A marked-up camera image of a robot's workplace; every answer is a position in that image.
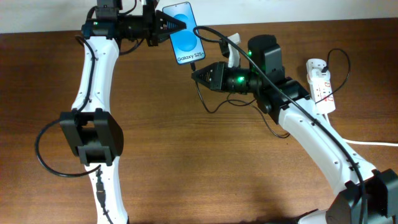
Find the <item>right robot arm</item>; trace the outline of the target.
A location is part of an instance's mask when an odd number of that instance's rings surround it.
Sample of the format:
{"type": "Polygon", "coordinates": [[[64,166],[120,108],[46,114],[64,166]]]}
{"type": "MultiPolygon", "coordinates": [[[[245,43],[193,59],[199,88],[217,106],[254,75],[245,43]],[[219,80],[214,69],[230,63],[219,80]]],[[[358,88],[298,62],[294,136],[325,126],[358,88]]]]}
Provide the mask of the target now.
{"type": "Polygon", "coordinates": [[[397,223],[397,174],[379,171],[354,151],[328,124],[308,91],[285,76],[280,46],[273,35],[248,42],[249,68],[216,62],[192,73],[212,91],[252,93],[259,109],[293,136],[329,182],[335,199],[279,223],[397,223]]]}

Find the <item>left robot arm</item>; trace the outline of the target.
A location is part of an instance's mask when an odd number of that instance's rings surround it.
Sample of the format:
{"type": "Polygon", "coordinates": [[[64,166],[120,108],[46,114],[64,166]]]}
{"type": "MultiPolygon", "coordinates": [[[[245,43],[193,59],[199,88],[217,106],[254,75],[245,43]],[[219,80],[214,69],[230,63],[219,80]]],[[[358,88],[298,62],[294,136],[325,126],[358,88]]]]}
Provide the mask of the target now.
{"type": "Polygon", "coordinates": [[[186,23],[155,8],[143,5],[140,16],[122,12],[121,1],[98,0],[87,13],[79,40],[85,61],[78,94],[70,112],[60,115],[60,126],[74,156],[90,178],[98,223],[129,223],[119,181],[119,160],[124,134],[111,115],[110,93],[113,71],[124,39],[153,47],[186,23]]]}

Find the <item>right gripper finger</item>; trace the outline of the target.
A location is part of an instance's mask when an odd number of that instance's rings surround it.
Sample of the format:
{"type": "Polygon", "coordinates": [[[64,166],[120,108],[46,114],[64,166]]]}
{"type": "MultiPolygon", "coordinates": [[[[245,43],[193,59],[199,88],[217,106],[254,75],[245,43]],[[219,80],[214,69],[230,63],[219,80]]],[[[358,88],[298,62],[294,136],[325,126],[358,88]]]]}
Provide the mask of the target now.
{"type": "Polygon", "coordinates": [[[215,82],[212,78],[209,80],[202,80],[202,79],[196,79],[196,82],[203,85],[204,87],[210,89],[210,90],[217,90],[217,82],[215,82]]]}
{"type": "Polygon", "coordinates": [[[215,77],[216,64],[211,64],[192,73],[192,79],[197,82],[210,82],[215,77]]]}

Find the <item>blue Galaxy smartphone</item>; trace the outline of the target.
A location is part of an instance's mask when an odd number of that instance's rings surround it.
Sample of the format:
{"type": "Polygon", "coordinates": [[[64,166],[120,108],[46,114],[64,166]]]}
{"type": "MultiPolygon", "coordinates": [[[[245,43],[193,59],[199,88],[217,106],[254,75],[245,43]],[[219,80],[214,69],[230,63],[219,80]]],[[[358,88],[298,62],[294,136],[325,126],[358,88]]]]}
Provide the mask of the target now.
{"type": "Polygon", "coordinates": [[[193,15],[192,6],[189,2],[181,2],[166,6],[162,12],[186,24],[186,29],[170,35],[170,41],[174,50],[178,65],[183,65],[205,58],[205,51],[201,39],[194,33],[193,29],[197,26],[193,15]]]}

